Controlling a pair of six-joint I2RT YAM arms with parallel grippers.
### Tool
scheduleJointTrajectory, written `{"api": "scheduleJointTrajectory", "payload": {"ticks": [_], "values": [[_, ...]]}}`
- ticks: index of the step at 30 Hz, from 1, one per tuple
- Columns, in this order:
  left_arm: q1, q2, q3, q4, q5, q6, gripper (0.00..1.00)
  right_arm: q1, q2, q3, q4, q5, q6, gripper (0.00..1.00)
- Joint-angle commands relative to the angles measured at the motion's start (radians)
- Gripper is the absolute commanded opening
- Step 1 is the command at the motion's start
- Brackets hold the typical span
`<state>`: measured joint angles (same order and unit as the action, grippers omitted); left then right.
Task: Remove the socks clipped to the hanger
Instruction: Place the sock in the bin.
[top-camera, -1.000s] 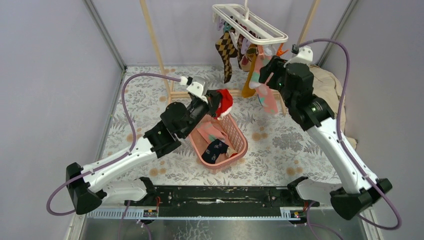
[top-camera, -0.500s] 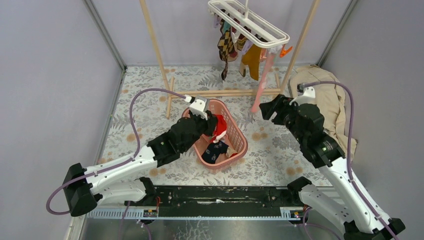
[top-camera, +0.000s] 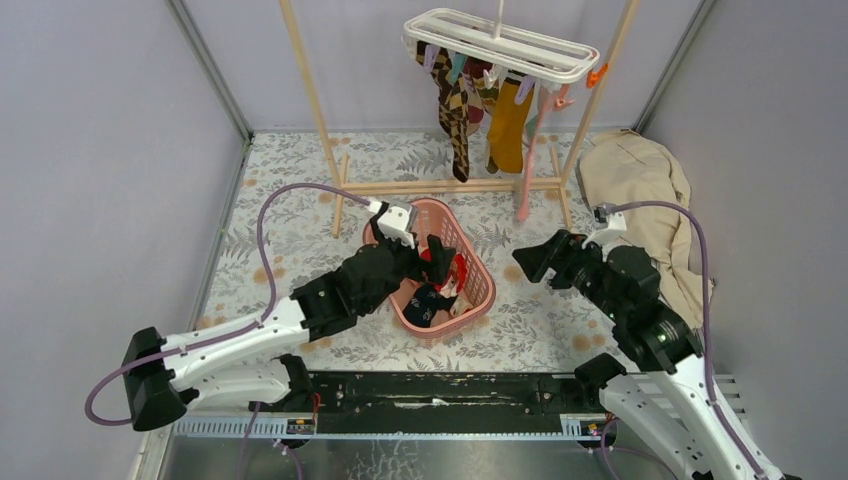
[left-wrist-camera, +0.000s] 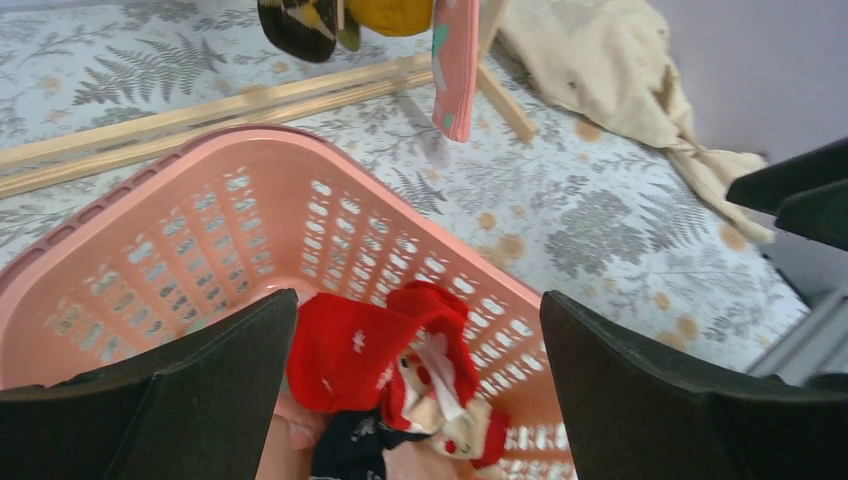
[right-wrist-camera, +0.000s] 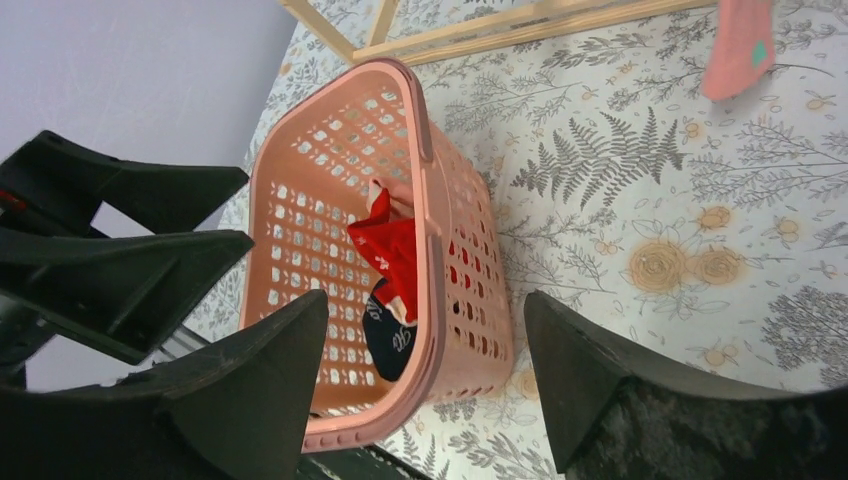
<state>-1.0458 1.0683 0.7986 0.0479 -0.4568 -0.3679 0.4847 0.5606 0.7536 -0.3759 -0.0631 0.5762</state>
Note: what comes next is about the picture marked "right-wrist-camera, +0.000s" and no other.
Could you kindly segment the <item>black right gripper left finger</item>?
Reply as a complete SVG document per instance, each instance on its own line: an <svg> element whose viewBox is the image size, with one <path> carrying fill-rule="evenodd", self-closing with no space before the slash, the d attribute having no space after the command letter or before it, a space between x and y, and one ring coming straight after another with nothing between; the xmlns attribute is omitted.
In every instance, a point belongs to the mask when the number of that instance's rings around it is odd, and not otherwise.
<svg viewBox="0 0 848 480"><path fill-rule="evenodd" d="M5 479L291 479L328 324L311 290L109 386L1 391Z"/></svg>

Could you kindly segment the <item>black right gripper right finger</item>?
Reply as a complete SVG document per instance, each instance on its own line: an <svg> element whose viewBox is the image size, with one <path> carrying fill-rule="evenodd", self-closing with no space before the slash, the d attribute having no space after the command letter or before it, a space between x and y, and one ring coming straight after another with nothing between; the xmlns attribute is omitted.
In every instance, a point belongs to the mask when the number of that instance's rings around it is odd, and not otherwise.
<svg viewBox="0 0 848 480"><path fill-rule="evenodd" d="M847 391L794 393L677 362L535 291L524 320L569 479L843 479Z"/></svg>

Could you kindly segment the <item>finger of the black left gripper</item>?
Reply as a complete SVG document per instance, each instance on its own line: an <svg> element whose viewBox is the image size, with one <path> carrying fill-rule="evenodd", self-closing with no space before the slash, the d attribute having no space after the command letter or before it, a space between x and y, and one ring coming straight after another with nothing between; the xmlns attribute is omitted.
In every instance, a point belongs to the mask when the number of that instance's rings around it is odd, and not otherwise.
<svg viewBox="0 0 848 480"><path fill-rule="evenodd" d="M137 365L253 247L236 230L127 238L1 232L1 297L48 328Z"/></svg>
<svg viewBox="0 0 848 480"><path fill-rule="evenodd" d="M108 204L153 234L195 230L248 181L239 167L118 159L50 130L1 165L1 225L43 236L97 236Z"/></svg>

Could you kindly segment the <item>navy sock red cuff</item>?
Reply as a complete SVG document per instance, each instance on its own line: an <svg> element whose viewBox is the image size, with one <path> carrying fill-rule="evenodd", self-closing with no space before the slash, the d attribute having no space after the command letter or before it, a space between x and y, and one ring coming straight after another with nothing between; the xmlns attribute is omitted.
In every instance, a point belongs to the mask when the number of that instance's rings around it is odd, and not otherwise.
<svg viewBox="0 0 848 480"><path fill-rule="evenodd" d="M411 358L418 326L416 323L404 324L397 319L398 309L403 303L397 295L389 298L392 293L386 279L376 283L365 304L362 327L379 376L396 382Z"/></svg>

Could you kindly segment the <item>red snowflake sock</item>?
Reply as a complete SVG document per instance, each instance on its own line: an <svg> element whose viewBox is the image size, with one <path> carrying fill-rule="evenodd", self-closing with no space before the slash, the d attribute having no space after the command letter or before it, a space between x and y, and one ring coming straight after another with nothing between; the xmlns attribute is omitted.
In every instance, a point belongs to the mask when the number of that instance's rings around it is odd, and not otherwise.
<svg viewBox="0 0 848 480"><path fill-rule="evenodd" d="M382 277L403 305L397 319L418 323L418 259L412 188L399 180L368 182L367 215L347 226L359 255Z"/></svg>

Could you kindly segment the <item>pink laundry basket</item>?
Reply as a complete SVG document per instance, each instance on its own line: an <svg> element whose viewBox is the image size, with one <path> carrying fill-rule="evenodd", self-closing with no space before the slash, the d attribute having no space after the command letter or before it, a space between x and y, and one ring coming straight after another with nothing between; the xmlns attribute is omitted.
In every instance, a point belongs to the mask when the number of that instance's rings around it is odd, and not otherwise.
<svg viewBox="0 0 848 480"><path fill-rule="evenodd" d="M425 403L498 391L514 360L489 191L415 74L357 65L286 113L252 176L241 324L328 298L307 453L379 442Z"/></svg>

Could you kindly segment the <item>wooden clothes rack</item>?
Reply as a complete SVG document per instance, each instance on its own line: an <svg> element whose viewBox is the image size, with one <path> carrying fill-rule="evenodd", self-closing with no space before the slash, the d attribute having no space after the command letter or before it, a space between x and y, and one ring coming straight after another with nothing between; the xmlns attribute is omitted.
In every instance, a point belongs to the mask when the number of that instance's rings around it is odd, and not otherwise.
<svg viewBox="0 0 848 480"><path fill-rule="evenodd" d="M710 6L707 0L535 1L495 14L389 40L397 1L381 1L366 45L355 47L307 1L281 5L349 64L393 57L421 65L518 44Z"/></svg>

